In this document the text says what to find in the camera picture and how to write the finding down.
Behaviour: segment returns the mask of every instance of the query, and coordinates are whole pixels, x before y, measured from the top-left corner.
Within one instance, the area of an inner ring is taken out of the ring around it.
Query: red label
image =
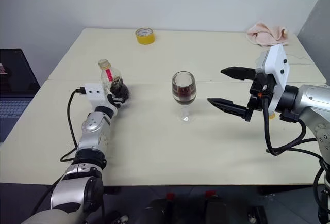
[[[112,81],[113,78],[112,78],[112,73],[111,73],[110,69],[105,70],[105,72],[107,73],[109,81]]]

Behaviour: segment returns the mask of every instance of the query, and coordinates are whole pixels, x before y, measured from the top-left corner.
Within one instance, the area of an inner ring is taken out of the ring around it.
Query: laptop keyboard
[[[29,100],[0,101],[0,118],[19,118],[29,103]]]

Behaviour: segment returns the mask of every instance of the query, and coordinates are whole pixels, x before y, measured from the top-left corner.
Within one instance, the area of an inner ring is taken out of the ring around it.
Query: red object
[[[205,192],[205,197],[206,197],[206,198],[210,198],[210,197],[215,196],[216,194],[217,194],[217,193],[216,193],[215,190],[208,190],[208,191]]]
[[[169,201],[173,201],[175,198],[175,194],[174,193],[167,193],[166,194],[166,199]]]
[[[112,81],[113,77],[112,77],[112,73],[111,73],[110,69],[105,70],[105,72],[107,73],[109,81]]]

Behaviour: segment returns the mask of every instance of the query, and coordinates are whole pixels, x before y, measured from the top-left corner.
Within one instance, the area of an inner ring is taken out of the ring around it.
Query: cloth
[[[287,30],[283,26],[269,27],[263,22],[256,23],[246,32],[246,37],[253,44],[262,47],[273,46],[279,43],[285,45],[287,42]]]

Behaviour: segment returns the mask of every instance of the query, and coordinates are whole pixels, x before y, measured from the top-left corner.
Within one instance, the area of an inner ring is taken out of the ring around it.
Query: robotic arm
[[[265,121],[265,140],[267,152],[280,155],[286,150],[315,139],[305,139],[306,126],[315,135],[322,157],[319,177],[325,170],[324,182],[326,189],[319,200],[317,188],[314,193],[319,205],[319,220],[321,223],[330,221],[330,88],[328,86],[302,85],[300,88],[286,85],[289,65],[282,45],[276,45],[261,54],[256,69],[230,67],[221,71],[231,78],[253,80],[250,88],[250,99],[247,107],[234,104],[230,100],[208,98],[208,101],[220,110],[240,116],[250,121],[254,110],[263,111]],[[269,137],[268,115],[274,111],[280,112],[280,119],[287,122],[298,122],[302,133],[294,141],[280,148],[273,148]]]
[[[72,164],[59,179],[51,197],[51,209],[39,212],[23,224],[79,224],[103,204],[102,170],[110,139],[112,118],[128,99],[123,84],[116,96],[107,95],[102,84],[81,88],[93,107],[82,124],[82,136]]]

